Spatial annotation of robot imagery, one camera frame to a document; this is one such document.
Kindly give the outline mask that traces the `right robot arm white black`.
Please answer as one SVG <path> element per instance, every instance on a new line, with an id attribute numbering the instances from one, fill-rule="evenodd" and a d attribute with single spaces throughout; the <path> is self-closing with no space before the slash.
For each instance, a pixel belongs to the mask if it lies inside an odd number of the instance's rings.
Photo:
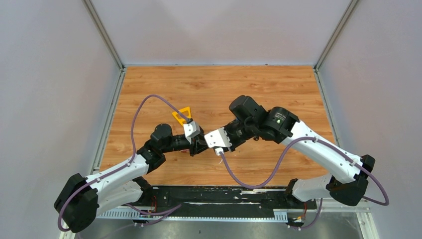
<path id="1" fill-rule="evenodd" d="M 329 142 L 308 127 L 298 116 L 282 107 L 265 110 L 250 96 L 241 95 L 230 105 L 235 120 L 224 126 L 230 149 L 249 139 L 263 139 L 285 145 L 281 157 L 294 149 L 328 171 L 312 179 L 292 179 L 285 191 L 287 206 L 296 208 L 303 202 L 318 198 L 333 198 L 356 206 L 368 187 L 368 173 L 375 159 L 358 156 Z"/>

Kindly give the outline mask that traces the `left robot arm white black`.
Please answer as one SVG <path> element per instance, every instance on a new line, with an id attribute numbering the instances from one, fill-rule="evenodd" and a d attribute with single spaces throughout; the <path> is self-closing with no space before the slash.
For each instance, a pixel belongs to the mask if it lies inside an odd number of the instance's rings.
<path id="1" fill-rule="evenodd" d="M 152 192 L 143 177 L 165 162 L 165 153 L 188 150 L 194 156 L 212 147 L 209 136 L 194 121 L 183 128 L 183 134 L 174 135 L 168 124 L 159 124 L 127 160 L 88 176 L 70 176 L 54 203 L 59 230 L 79 233 L 110 209 L 133 202 L 148 205 Z"/>

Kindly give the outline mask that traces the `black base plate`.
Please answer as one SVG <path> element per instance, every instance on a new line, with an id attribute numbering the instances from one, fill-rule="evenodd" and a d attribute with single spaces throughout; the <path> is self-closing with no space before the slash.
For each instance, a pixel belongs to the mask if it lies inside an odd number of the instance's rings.
<path id="1" fill-rule="evenodd" d="M 195 218 L 271 218 L 274 210 L 317 209 L 313 200 L 301 202 L 285 195 L 283 186 L 246 189 L 240 186 L 151 186 L 145 180 L 146 195 L 133 205 L 163 212 L 180 206 L 171 215 Z"/>

